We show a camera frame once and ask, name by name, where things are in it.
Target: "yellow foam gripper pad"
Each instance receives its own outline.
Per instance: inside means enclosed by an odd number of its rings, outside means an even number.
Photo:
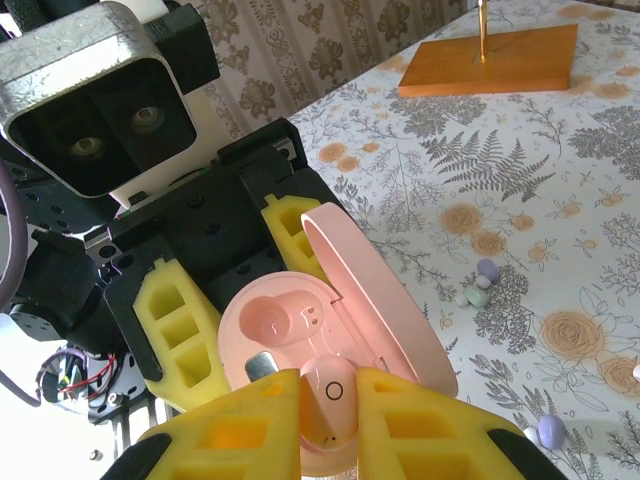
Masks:
[[[277,199],[273,194],[267,195],[265,200],[267,206],[262,209],[262,218],[269,228],[287,269],[307,273],[329,283],[311,250],[300,219],[303,213],[320,206],[320,201],[293,195],[285,195]]]
[[[375,368],[357,372],[359,480],[522,480],[487,432],[502,417]]]
[[[133,309],[163,371],[159,382],[146,380],[151,393],[187,411],[230,391],[218,354],[220,313],[177,260],[155,262]]]
[[[300,480],[299,382],[282,370],[152,428],[171,443],[146,480]]]

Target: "tablecloth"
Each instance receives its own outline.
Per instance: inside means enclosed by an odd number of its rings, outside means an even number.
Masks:
[[[640,16],[492,0],[489,33],[578,23],[566,92],[402,99],[417,45],[293,117],[437,332],[458,398],[565,422],[569,479],[640,474]],[[470,12],[428,40],[477,35]],[[482,310],[457,292],[492,258]],[[355,469],[344,475],[355,478]]]

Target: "camera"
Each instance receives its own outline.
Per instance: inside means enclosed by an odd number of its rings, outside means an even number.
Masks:
[[[210,50],[195,83],[171,65],[194,64],[172,62],[187,39]],[[123,4],[97,3],[0,45],[0,128],[75,194],[129,207],[230,142],[197,88],[218,75],[190,5],[142,25]]]

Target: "wooden base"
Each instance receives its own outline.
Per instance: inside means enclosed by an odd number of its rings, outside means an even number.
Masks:
[[[398,93],[401,97],[566,90],[577,25],[489,35],[480,60],[478,37],[424,42]]]

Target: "camera lens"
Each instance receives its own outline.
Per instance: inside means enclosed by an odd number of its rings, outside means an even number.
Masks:
[[[131,127],[136,133],[151,133],[164,123],[164,113],[157,107],[144,107],[131,119]]]
[[[81,138],[71,145],[70,151],[72,155],[77,157],[95,157],[102,152],[104,142],[96,137]]]

